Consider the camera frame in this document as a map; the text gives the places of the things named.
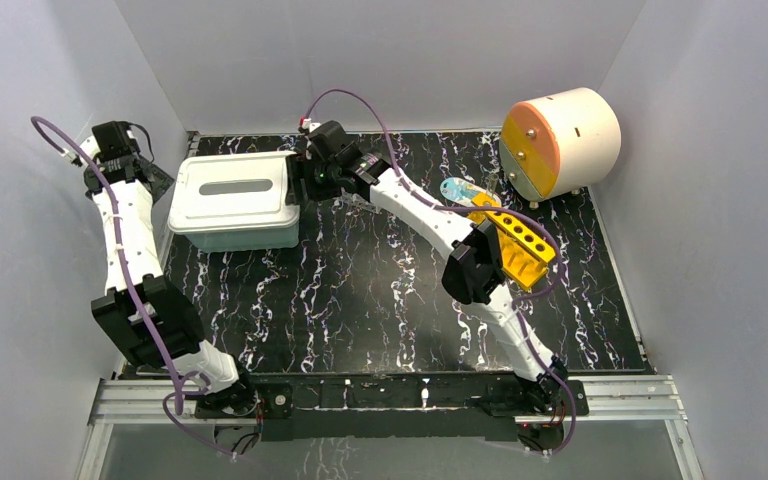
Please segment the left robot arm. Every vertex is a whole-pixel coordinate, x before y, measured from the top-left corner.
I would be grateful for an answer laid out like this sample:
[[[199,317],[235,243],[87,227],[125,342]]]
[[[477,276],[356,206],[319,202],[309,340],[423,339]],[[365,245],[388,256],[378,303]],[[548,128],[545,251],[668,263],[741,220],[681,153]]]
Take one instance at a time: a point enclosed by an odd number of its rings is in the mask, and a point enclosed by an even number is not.
[[[104,294],[92,301],[92,315],[132,365],[189,374],[208,394],[220,393],[231,414],[246,416],[257,407],[257,387],[207,340],[194,305],[164,275],[151,216],[173,179],[142,155],[135,127],[99,124],[81,145],[92,160],[84,181],[107,256]]]

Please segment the white plastic box lid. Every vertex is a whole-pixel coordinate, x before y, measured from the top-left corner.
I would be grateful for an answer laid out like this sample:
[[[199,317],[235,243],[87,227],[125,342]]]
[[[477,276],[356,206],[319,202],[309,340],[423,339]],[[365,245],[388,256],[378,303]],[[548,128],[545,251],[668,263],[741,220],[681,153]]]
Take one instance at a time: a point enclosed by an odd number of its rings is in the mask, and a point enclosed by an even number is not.
[[[295,225],[287,203],[288,151],[195,156],[180,166],[168,216],[177,234],[277,229]]]

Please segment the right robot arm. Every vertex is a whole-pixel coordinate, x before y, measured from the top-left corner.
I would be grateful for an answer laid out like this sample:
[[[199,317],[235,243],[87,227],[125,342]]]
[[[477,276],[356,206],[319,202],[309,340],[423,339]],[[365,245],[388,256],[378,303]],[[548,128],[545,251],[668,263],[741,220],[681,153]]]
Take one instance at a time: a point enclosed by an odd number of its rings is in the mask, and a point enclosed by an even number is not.
[[[445,260],[444,290],[482,317],[504,348],[523,385],[525,405],[537,414],[558,406],[566,368],[539,341],[507,285],[495,222],[502,209],[487,207],[484,220],[475,223],[465,217],[465,208],[447,207],[413,183],[394,153],[363,150],[339,122],[315,124],[303,117],[298,130],[305,144],[286,160],[289,201],[356,194],[409,226]]]

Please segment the clear plastic well plate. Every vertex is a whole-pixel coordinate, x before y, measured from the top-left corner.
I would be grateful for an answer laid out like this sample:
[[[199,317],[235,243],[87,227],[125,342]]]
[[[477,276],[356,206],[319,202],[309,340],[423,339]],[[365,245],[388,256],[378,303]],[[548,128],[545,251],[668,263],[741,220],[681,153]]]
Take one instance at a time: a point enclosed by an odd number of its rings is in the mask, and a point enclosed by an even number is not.
[[[341,206],[357,208],[374,214],[381,212],[381,209],[378,206],[370,203],[356,193],[344,192],[335,200],[335,203]]]

